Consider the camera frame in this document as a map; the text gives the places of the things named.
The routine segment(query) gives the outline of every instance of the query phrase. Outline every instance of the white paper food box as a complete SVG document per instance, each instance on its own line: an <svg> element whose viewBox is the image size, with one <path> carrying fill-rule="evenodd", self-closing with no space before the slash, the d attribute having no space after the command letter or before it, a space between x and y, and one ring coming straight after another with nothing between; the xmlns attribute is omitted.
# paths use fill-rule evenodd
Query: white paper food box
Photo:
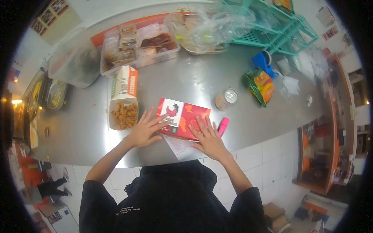
<svg viewBox="0 0 373 233"><path fill-rule="evenodd" d="M137 103L138 71L130 66L122 66L121 69L113 77L112 98L109 105L109 126L114 130L120 130L112 115L112 111L116 109L117 102L121 101L124 104Z"/></svg>

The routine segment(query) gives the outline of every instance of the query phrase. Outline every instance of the rooster logo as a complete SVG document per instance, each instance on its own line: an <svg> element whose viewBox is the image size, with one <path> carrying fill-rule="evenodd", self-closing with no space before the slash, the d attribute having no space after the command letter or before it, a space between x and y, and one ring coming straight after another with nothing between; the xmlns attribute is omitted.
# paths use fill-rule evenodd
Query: rooster logo
<svg viewBox="0 0 373 233"><path fill-rule="evenodd" d="M172 111L170 110L170 108L168 106L166 108L167 115L170 116L170 117L176 116L176 113L179 110L179 106L177 104L173 104L172 106L174 107L174 109Z"/></svg>

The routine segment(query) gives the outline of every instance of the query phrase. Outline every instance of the stainless steel counter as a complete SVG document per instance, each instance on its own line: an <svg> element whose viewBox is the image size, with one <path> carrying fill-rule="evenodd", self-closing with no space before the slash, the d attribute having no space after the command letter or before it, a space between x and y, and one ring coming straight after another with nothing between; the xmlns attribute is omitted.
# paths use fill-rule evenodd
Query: stainless steel counter
<svg viewBox="0 0 373 233"><path fill-rule="evenodd" d="M253 66L251 57L259 51L254 47L231 45L229 51L222 54L194 56L182 49L175 59L140 68L137 86L140 112L152 105L157 106L161 97L210 108L210 118L217 124L223 117L230 119L223 135L230 151L282 135L321 116L323 100L319 89L298 71L290 76L299 80L299 95L287 98L275 91L267 107L260 107L241 84L242 75ZM203 82L185 81L186 72L180 70L187 59L199 64L199 74L204 74ZM114 148L129 131L115 131L108 127L111 84L112 79L100 76L84 89L69 86L65 106L58 111L41 110L39 147L34 157L46 161L49 156L49 161L54 163L93 166ZM238 102L229 110L220 111L214 104L215 97L229 86L238 92ZM308 95L313 98L310 107L306 101ZM49 127L47 138L44 137L46 126ZM184 160L203 157L204 154L197 152ZM178 159L162 140L131 150L117 167L175 162Z"/></svg>

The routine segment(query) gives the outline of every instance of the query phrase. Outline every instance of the white tiled floor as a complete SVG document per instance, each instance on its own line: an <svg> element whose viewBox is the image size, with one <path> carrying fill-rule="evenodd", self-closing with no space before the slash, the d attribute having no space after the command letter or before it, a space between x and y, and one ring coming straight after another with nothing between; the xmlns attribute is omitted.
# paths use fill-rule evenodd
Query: white tiled floor
<svg viewBox="0 0 373 233"><path fill-rule="evenodd" d="M292 218L300 206L307 190L291 183L298 170L298 133L292 131L271 140L232 152L237 164L244 171L253 186L258 187L262 203L274 202L286 210ZM221 164L210 158L199 159L217 175L214 194L229 211L236 193L227 172ZM65 186L73 194L62 197L68 205L75 220L79 220L79 209L82 198L83 183L91 167L52 164L48 171L53 180L62 177L63 168L69 172L70 183ZM109 194L120 203L127 197L126 185L140 176L141 167L114 169L104 186Z"/></svg>

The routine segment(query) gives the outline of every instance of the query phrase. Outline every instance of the white sneaker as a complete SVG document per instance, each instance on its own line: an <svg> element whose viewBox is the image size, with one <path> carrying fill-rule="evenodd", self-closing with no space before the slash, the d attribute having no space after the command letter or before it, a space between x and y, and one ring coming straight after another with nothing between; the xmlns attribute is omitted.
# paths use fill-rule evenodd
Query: white sneaker
<svg viewBox="0 0 373 233"><path fill-rule="evenodd" d="M66 187L64 187L63 190L68 193L68 196L72 196L72 193Z"/></svg>
<svg viewBox="0 0 373 233"><path fill-rule="evenodd" d="M69 173L68 173L68 170L65 167L63 168L63 177L65 177L66 183L70 183Z"/></svg>

